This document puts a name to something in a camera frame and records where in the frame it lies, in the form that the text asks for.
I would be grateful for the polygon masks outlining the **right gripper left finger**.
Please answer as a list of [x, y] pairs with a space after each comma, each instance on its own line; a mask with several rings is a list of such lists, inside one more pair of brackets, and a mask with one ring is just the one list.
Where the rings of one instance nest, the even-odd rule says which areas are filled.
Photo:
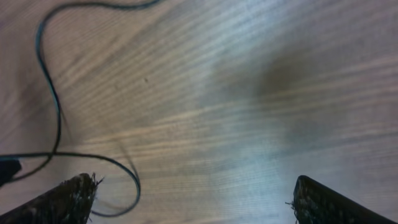
[[1, 224], [86, 224], [101, 182], [82, 173], [1, 215]]

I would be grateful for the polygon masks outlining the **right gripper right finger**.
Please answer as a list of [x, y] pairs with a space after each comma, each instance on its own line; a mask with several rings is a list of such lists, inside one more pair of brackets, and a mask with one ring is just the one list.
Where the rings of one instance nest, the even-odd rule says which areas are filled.
[[306, 175], [298, 176], [293, 195], [298, 224], [397, 224]]

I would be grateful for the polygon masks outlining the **black cable USB plug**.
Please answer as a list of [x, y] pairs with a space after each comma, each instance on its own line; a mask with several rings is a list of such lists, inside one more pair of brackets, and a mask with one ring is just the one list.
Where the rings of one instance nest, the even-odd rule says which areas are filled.
[[44, 53], [42, 50], [42, 47], [43, 47], [42, 38], [43, 38], [45, 26], [47, 25], [47, 23], [51, 20], [51, 18], [53, 18], [56, 14], [58, 14], [59, 12], [61, 12], [63, 10], [78, 8], [78, 7], [103, 7], [103, 8], [107, 8], [107, 9], [120, 10], [120, 11], [138, 11], [138, 10], [147, 9], [147, 8], [157, 4], [158, 2], [159, 2], [159, 0], [139, 2], [137, 4], [118, 4], [118, 3], [101, 2], [101, 1], [67, 2], [67, 3], [60, 4], [56, 7], [54, 7], [48, 13], [46, 13], [44, 18], [40, 21], [39, 26], [37, 28], [36, 35], [35, 35], [35, 54], [36, 54], [39, 66], [44, 75], [45, 81], [47, 82], [47, 85], [49, 87], [50, 95], [53, 99], [53, 104], [55, 107], [55, 114], [56, 114], [56, 121], [57, 121], [56, 122], [55, 142], [53, 144], [51, 151], [49, 151], [49, 152], [2, 155], [1, 156], [2, 162], [8, 162], [8, 161], [16, 161], [17, 162], [19, 159], [45, 157], [44, 162], [41, 163], [38, 167], [36, 167], [32, 171], [30, 171], [22, 176], [19, 176], [19, 177], [12, 176], [9, 180], [5, 181], [6, 184], [11, 184], [11, 183], [26, 179], [26, 178], [38, 173], [44, 167], [46, 167], [54, 157], [80, 157], [80, 158], [98, 159], [101, 161], [110, 162], [111, 164], [122, 169], [127, 175], [129, 175], [130, 178], [133, 180], [133, 182], [136, 185], [136, 197], [130, 206], [128, 206], [127, 208], [125, 208], [124, 210], [122, 210], [118, 213], [104, 214], [104, 213], [100, 213], [97, 211], [92, 211], [91, 213], [96, 216], [99, 216], [99, 217], [116, 218], [116, 217], [120, 217], [122, 215], [129, 213], [131, 210], [133, 210], [137, 206], [137, 204], [139, 203], [139, 201], [141, 199], [141, 182], [139, 180], [139, 176], [135, 173], [134, 167], [132, 167], [131, 169], [128, 169], [126, 166], [122, 165], [121, 163], [119, 163], [118, 161], [116, 161], [110, 157], [99, 156], [99, 155], [95, 155], [95, 154], [82, 154], [82, 153], [59, 152], [58, 151], [58, 147], [59, 147], [60, 140], [62, 137], [63, 112], [62, 112], [61, 103], [60, 103], [60, 100], [58, 97], [58, 93], [55, 89], [52, 78], [50, 76], [50, 72], [48, 70], [47, 64], [44, 59]]

